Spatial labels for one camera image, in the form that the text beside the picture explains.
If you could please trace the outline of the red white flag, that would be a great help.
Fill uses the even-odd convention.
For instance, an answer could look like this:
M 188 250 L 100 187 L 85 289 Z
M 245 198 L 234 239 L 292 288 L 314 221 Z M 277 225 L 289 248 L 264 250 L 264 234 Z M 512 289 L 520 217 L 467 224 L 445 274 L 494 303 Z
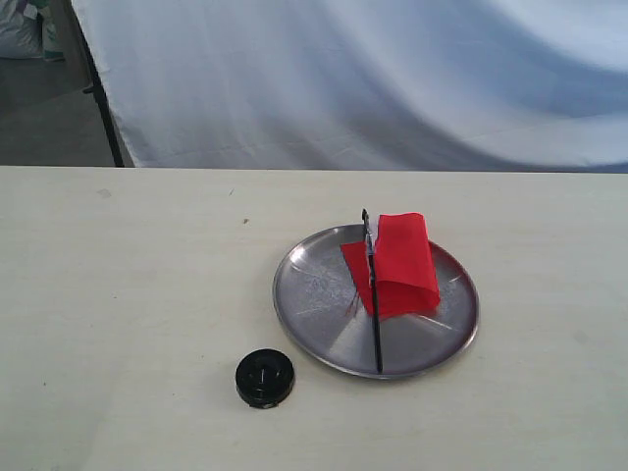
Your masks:
M 371 318 L 376 372 L 384 371 L 381 324 L 404 314 L 432 310 L 441 302 L 425 218 L 411 212 L 361 213 L 362 239 L 340 250 L 357 294 Z

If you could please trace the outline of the round black flag base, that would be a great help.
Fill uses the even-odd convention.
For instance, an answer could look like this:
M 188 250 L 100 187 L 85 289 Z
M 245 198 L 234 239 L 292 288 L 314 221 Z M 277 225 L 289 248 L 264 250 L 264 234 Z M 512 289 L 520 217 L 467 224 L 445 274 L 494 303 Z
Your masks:
M 281 351 L 261 348 L 245 355 L 235 370 L 235 389 L 250 407 L 278 406 L 292 391 L 295 371 Z

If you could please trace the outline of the round steel plate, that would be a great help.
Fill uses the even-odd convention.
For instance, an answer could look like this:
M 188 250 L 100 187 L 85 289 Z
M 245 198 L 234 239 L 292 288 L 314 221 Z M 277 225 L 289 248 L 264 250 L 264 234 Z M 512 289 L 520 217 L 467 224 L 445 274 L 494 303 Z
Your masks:
M 441 302 L 433 311 L 382 320 L 383 365 L 376 365 L 372 320 L 340 250 L 362 238 L 358 224 L 337 226 L 310 235 L 284 257 L 273 300 L 288 337 L 336 370 L 377 380 L 418 376 L 462 353 L 479 329 L 479 296 L 462 265 L 432 244 Z

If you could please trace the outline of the white backdrop cloth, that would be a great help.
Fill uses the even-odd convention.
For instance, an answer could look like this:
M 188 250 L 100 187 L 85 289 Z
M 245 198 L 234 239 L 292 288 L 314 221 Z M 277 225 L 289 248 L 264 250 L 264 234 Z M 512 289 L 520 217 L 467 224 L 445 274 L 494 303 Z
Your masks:
M 77 1 L 138 167 L 627 169 L 623 1 Z

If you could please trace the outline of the black backdrop stand pole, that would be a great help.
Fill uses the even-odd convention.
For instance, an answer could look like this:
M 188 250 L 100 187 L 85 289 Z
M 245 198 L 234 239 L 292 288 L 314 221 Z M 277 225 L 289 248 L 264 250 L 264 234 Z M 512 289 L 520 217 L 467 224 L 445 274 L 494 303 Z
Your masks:
M 81 55 L 81 60 L 84 63 L 86 74 L 88 78 L 88 84 L 82 89 L 82 93 L 85 95 L 91 95 L 97 110 L 99 112 L 100 120 L 105 131 L 105 136 L 108 142 L 108 146 L 111 152 L 113 164 L 115 168 L 124 168 L 125 162 L 121 149 L 120 142 L 118 140 L 114 119 L 109 106 L 108 97 L 103 87 L 100 75 L 98 74 L 93 56 L 86 41 L 84 32 L 80 26 L 78 14 L 74 8 L 72 1 L 69 1 L 70 11 L 73 16 L 75 29 L 78 36 L 78 47 Z

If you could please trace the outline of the white sack in background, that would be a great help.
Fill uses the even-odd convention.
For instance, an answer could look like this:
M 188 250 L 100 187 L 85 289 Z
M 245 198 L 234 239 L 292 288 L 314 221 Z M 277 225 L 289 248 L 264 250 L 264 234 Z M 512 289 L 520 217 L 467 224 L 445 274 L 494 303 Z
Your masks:
M 3 59 L 64 60 L 50 5 L 51 1 L 1 0 Z

